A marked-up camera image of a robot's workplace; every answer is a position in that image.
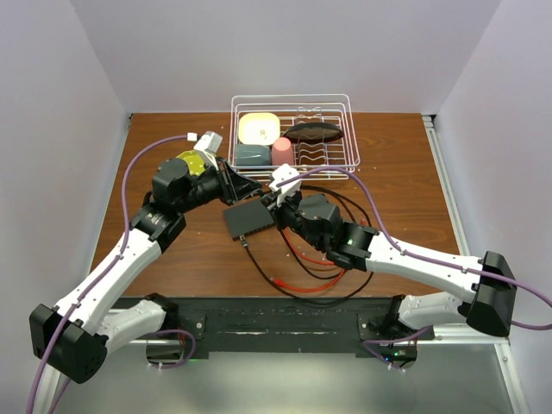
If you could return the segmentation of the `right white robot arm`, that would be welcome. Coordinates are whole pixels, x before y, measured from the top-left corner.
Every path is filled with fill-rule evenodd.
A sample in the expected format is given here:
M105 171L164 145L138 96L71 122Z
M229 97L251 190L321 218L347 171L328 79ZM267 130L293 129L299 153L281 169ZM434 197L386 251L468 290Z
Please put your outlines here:
M517 294L502 254L446 254L396 240L370 226L342 218L323 194L260 199L278 229L290 229L346 270L389 273L431 285L436 293L398 298L380 327L393 338L435 324L466 323L480 333L507 337Z

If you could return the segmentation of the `black network switch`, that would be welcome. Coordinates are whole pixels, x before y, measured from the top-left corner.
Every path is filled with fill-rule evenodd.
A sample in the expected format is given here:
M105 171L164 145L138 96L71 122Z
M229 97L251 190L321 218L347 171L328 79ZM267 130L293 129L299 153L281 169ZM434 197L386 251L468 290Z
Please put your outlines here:
M274 220L260 199L229 207L223 220L233 241L274 226Z

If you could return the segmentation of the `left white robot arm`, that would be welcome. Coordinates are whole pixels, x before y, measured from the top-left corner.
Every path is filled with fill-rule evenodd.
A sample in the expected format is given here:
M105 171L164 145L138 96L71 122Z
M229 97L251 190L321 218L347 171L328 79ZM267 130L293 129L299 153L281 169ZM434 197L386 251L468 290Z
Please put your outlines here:
M240 175L222 158L199 175L180 158L161 163L152 190L110 254L54 307L40 304L31 313L33 351L41 365L82 384L108 355L134 339L153 333L173 336L179 327L178 307L159 294L116 316L108 312L184 230L186 212L216 199L232 205L261 193L261 183Z

